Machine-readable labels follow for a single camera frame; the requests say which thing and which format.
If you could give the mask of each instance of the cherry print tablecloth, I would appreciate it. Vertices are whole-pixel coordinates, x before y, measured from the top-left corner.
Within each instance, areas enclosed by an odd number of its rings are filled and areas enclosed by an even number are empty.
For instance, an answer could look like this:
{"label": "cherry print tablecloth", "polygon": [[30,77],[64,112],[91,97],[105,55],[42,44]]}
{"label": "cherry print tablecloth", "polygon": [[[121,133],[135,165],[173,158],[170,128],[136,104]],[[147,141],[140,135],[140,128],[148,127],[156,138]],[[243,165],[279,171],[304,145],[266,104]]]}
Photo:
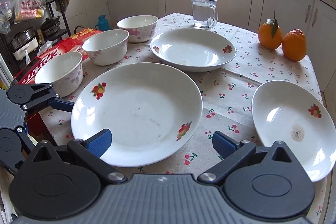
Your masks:
{"label": "cherry print tablecloth", "polygon": [[[189,15],[171,14],[161,18],[156,32],[175,28],[191,28]],[[260,143],[254,128],[251,112],[252,96],[256,88],[269,80],[285,80],[300,85],[320,102],[322,98],[314,70],[306,56],[292,62],[282,56],[281,49],[270,51],[260,46],[255,33],[218,23],[212,32],[232,42],[237,55],[222,69],[188,73],[197,83],[203,98],[203,116],[191,140],[171,157],[153,165],[138,168],[119,168],[127,176],[132,173],[193,173],[196,177],[222,160],[212,147],[212,134],[219,130],[231,138]],[[75,101],[80,92],[94,78],[118,66],[136,62],[160,62],[151,52],[148,43],[129,44],[126,56],[118,63],[99,67],[89,59],[83,61],[84,78],[80,87],[66,99]],[[51,108],[40,112],[47,128],[59,145],[73,138],[70,113]],[[316,196],[308,218],[318,223],[324,201],[326,179],[316,182]]]}

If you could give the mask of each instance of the teal bottle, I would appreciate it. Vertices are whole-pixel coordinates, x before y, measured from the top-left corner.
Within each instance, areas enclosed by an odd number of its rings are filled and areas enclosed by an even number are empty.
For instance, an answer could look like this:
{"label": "teal bottle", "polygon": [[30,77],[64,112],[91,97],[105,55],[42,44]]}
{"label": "teal bottle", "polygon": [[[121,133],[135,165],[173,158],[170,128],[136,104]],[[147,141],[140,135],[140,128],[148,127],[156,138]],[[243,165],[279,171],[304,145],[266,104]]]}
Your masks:
{"label": "teal bottle", "polygon": [[96,25],[96,29],[101,30],[101,31],[110,30],[110,24],[109,24],[108,20],[105,18],[105,15],[100,15],[98,17],[98,24]]}

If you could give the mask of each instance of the plate with fruit decal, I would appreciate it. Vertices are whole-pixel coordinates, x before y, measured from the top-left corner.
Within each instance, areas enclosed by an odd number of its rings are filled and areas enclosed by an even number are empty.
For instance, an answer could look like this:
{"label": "plate with fruit decal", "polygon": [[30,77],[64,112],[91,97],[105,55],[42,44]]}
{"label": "plate with fruit decal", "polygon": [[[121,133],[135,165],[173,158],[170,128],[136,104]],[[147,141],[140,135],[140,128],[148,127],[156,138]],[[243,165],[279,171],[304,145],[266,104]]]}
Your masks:
{"label": "plate with fruit decal", "polygon": [[201,93],[188,75],[163,64],[135,63],[109,70],[84,88],[73,107],[71,129],[83,140],[109,129],[112,145],[101,159],[135,167],[179,150],[201,115]]}
{"label": "plate with fruit decal", "polygon": [[199,28],[160,33],[152,39],[150,47],[164,63],[184,71],[218,69],[236,56],[236,49],[229,40]]}
{"label": "plate with fruit decal", "polygon": [[310,92],[287,81],[266,82],[253,95],[252,116],[262,144],[284,141],[311,181],[330,173],[336,160],[336,129]]}

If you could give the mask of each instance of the glass mug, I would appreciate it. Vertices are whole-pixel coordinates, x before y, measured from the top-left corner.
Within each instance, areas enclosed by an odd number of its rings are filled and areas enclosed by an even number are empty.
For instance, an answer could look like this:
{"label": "glass mug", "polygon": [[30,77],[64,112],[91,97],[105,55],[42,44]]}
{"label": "glass mug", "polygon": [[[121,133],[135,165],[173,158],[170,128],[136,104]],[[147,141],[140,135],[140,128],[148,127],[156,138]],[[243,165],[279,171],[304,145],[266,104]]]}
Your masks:
{"label": "glass mug", "polygon": [[218,20],[217,0],[191,0],[193,5],[194,26],[212,28]]}

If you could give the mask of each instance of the mug handle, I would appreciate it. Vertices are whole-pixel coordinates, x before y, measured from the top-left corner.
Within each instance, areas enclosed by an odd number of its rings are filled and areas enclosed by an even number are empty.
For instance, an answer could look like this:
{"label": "mug handle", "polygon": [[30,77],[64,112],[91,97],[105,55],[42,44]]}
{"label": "mug handle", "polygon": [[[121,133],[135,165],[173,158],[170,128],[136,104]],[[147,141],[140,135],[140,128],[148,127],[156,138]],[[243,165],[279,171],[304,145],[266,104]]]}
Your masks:
{"label": "mug handle", "polygon": [[213,18],[210,19],[210,22],[211,22],[211,27],[210,28],[212,28],[212,27],[216,26],[216,24],[217,24],[218,13],[217,13],[217,7],[216,7],[216,5],[211,4],[210,8],[213,11]]}

